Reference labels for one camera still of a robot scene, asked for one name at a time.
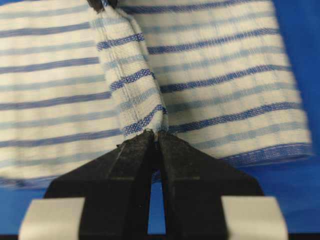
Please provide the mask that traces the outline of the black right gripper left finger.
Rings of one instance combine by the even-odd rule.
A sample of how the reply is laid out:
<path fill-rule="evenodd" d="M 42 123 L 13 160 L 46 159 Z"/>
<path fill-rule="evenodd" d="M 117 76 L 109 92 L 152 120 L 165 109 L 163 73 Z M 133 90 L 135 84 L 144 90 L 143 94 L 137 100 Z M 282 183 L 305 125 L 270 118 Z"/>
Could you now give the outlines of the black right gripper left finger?
<path fill-rule="evenodd" d="M 84 198 L 78 232 L 81 240 L 144 240 L 153 153 L 154 133 L 145 130 L 53 180 L 44 198 Z"/>

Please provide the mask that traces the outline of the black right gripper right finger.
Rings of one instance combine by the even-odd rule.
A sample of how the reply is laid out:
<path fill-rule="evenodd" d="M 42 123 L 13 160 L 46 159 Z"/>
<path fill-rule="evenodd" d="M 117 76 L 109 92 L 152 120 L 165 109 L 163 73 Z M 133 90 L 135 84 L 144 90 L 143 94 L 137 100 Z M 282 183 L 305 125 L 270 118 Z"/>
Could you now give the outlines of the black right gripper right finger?
<path fill-rule="evenodd" d="M 167 238 L 228 239 L 221 197 L 263 196 L 258 181 L 167 132 L 158 145 Z"/>

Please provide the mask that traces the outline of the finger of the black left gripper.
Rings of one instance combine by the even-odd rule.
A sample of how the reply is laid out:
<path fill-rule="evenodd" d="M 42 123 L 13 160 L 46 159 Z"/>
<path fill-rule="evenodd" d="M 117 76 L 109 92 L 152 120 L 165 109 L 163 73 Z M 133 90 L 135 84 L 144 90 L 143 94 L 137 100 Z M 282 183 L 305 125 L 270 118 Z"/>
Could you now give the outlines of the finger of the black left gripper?
<path fill-rule="evenodd" d="M 96 12 L 103 12 L 105 10 L 102 0 L 87 0 L 87 2 Z"/>
<path fill-rule="evenodd" d="M 118 0 L 107 0 L 107 5 L 111 6 L 113 9 L 116 9 L 118 5 Z"/>

